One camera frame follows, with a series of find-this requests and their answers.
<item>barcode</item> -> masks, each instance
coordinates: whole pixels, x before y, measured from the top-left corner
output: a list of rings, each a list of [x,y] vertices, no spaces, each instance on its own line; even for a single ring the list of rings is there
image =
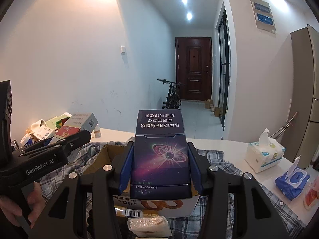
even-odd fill
[[[143,217],[143,211],[134,209],[123,209],[122,215],[127,217]]]
[[[90,127],[93,127],[94,121],[93,121],[93,120],[90,120],[89,125],[90,125]]]

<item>refrigerator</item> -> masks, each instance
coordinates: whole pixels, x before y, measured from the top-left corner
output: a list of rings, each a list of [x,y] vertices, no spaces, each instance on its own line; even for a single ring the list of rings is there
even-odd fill
[[[298,115],[283,134],[284,157],[307,168],[319,145],[319,33],[307,25],[291,33],[293,94],[289,118]]]

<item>bicycle handlebar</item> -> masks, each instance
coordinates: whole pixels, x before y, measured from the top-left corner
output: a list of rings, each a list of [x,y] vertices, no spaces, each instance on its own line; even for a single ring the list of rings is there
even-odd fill
[[[172,84],[176,84],[176,85],[183,85],[183,86],[186,86],[185,84],[183,84],[183,83],[176,83],[176,82],[171,82],[171,81],[167,81],[166,79],[159,79],[159,78],[157,78],[157,81],[160,81],[160,82],[162,82],[162,83],[164,83],[164,84],[166,84],[166,83],[172,83]]]

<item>light switch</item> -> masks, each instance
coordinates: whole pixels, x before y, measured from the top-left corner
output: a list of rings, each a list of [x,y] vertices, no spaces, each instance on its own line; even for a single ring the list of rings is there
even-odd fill
[[[126,54],[126,47],[121,46],[121,54],[125,55]]]

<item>purple box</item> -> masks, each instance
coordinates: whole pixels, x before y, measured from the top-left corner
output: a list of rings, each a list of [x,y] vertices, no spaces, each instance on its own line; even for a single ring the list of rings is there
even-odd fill
[[[192,197],[181,110],[139,111],[132,166],[132,199]]]

